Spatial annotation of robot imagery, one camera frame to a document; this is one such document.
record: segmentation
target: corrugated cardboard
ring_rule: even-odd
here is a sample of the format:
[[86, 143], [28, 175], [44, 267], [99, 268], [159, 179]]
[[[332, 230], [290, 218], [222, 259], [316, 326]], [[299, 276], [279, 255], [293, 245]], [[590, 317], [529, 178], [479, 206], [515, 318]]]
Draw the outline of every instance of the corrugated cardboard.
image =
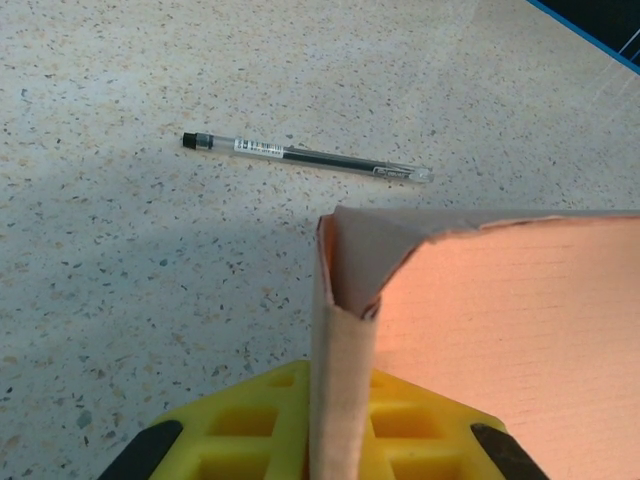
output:
[[321, 219], [312, 480], [355, 480], [375, 366], [503, 420], [554, 479], [640, 478], [640, 212]]

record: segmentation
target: cardboard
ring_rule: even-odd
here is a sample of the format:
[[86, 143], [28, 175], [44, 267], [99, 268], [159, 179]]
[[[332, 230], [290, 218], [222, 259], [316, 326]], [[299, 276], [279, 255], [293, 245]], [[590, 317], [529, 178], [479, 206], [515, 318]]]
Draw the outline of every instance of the cardboard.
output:
[[640, 478], [640, 212], [318, 227], [312, 480], [355, 480], [372, 368], [504, 421], [551, 478]]

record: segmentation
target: pen barrel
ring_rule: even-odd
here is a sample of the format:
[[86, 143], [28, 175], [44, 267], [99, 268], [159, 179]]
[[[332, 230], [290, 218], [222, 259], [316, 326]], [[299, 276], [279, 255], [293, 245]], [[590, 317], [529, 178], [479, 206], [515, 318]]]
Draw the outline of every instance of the pen barrel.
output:
[[233, 154], [233, 146], [235, 139], [230, 137], [222, 137], [220, 135], [209, 135], [207, 133], [195, 134], [195, 148], [197, 150], [215, 150], [220, 153]]

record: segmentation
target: speckled countertop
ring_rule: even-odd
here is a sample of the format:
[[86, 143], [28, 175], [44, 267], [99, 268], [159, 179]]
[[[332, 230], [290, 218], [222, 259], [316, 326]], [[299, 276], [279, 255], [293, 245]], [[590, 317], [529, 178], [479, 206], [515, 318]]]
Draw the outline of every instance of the speckled countertop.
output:
[[95, 478], [166, 409], [307, 355], [339, 202], [640, 207], [640, 78], [524, 0], [8, 0], [0, 71], [3, 480]]

